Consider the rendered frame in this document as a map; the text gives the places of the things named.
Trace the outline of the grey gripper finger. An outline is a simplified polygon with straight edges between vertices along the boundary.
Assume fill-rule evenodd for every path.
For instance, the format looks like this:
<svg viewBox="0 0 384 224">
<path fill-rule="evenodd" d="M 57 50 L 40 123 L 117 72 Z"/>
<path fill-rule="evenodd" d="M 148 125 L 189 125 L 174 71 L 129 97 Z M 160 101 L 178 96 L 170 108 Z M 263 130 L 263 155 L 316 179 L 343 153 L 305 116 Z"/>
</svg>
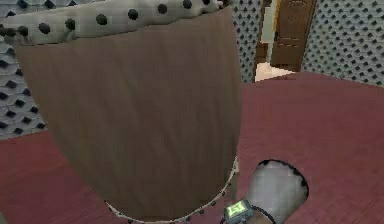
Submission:
<svg viewBox="0 0 384 224">
<path fill-rule="evenodd" d="M 253 205 L 252 208 L 255 213 L 255 215 L 252 217 L 254 224 L 276 224 L 273 216 L 266 212 L 264 209 L 255 205 Z"/>
</svg>

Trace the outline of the brown bed with dotted sheet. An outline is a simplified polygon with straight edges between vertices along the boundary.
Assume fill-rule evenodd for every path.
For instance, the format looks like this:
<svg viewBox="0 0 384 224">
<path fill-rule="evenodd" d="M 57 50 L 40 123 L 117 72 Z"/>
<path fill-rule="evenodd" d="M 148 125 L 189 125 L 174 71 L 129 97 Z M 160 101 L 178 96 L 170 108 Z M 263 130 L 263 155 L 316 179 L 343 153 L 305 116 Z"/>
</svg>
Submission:
<svg viewBox="0 0 384 224">
<path fill-rule="evenodd" d="M 241 75 L 230 0 L 101 0 L 8 17 L 48 130 L 131 224 L 176 224 L 222 197 Z"/>
</svg>

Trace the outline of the brown wooden room door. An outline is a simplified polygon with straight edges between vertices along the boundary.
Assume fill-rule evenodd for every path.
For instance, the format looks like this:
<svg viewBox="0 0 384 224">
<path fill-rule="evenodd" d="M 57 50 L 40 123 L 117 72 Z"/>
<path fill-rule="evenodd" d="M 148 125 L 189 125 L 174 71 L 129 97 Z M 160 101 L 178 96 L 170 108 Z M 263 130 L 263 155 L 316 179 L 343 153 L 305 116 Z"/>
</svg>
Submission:
<svg viewBox="0 0 384 224">
<path fill-rule="evenodd" d="M 271 65 L 298 72 L 317 0 L 281 0 Z"/>
</svg>

